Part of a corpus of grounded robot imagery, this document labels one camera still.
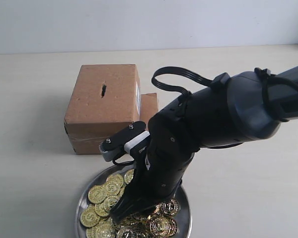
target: round silver plate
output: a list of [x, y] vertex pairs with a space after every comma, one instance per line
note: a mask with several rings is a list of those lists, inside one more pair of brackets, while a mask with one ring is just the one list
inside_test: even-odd
[[[98, 174], [86, 187], [83, 194], [81, 195], [78, 206], [76, 209], [75, 214], [75, 235], [77, 238], [86, 238], [85, 230], [86, 228], [80, 223], [79, 217], [81, 212], [87, 208], [90, 204], [88, 200], [88, 191], [94, 186], [103, 184], [106, 182], [106, 179], [111, 174], [124, 174], [127, 170], [133, 169], [134, 165], [119, 167], [119, 166], [112, 166]], [[192, 225], [192, 217], [190, 206], [188, 202], [187, 195], [183, 189], [183, 187], [179, 187], [175, 199], [180, 203], [180, 211], [174, 217], [176, 220], [179, 232], [173, 236], [173, 238], [188, 238], [191, 232], [191, 225]]]

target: coin slot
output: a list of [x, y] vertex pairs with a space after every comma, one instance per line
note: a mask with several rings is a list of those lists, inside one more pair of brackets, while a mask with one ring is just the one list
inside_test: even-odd
[[106, 84], [103, 84], [103, 86], [101, 87], [101, 97], [103, 98], [105, 96], [105, 93], [106, 93]]

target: white table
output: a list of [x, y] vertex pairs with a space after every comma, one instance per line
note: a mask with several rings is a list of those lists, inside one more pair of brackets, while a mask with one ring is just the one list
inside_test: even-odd
[[[173, 65], [205, 77], [298, 65], [298, 45], [191, 50], [0, 55], [0, 238], [73, 238], [80, 193], [110, 166], [74, 154], [63, 118], [82, 64], [135, 63], [142, 93], [162, 107], [178, 94], [156, 89]], [[169, 83], [201, 86], [178, 76]], [[271, 139], [201, 150], [184, 176], [193, 238], [298, 238], [298, 120]]]

